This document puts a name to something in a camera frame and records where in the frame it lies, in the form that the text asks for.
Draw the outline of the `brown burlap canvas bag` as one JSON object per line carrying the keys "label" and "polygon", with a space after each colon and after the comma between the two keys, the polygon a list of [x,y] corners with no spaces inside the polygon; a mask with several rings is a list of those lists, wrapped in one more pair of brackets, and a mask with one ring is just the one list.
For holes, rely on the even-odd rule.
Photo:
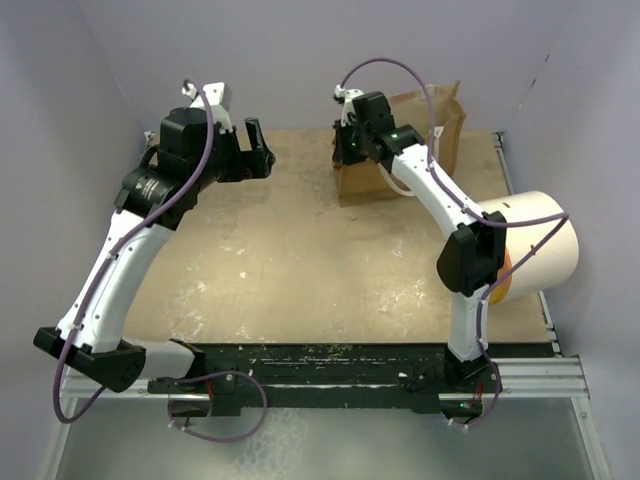
{"label": "brown burlap canvas bag", "polygon": [[433,148],[434,161],[447,174],[457,166],[459,141],[466,113],[457,99],[458,80],[387,97],[395,128],[382,137],[390,149],[386,161],[333,165],[341,205],[362,204],[406,196],[408,187],[391,174],[391,161],[407,148]]}

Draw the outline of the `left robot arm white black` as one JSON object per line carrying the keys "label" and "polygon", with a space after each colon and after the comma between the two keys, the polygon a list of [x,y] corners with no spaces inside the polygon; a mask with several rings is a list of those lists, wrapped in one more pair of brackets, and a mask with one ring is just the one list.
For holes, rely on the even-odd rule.
{"label": "left robot arm white black", "polygon": [[114,201],[107,238],[78,298],[55,327],[35,334],[36,348],[113,392],[145,371],[151,350],[123,338],[129,309],[156,255],[197,198],[215,182],[264,179],[276,162],[255,117],[244,121],[250,147],[201,108],[176,108],[128,173]]}

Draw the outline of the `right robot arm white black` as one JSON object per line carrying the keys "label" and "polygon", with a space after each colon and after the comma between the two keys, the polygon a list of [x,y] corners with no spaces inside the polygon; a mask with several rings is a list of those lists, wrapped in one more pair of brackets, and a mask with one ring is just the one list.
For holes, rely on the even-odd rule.
{"label": "right robot arm white black", "polygon": [[334,99],[342,107],[334,123],[335,160],[375,162],[384,175],[407,187],[445,237],[436,261],[440,281],[452,294],[444,376],[452,389],[467,391],[492,365],[486,357],[488,297],[504,265],[505,218],[471,200],[412,126],[396,125],[383,93],[337,86]]}

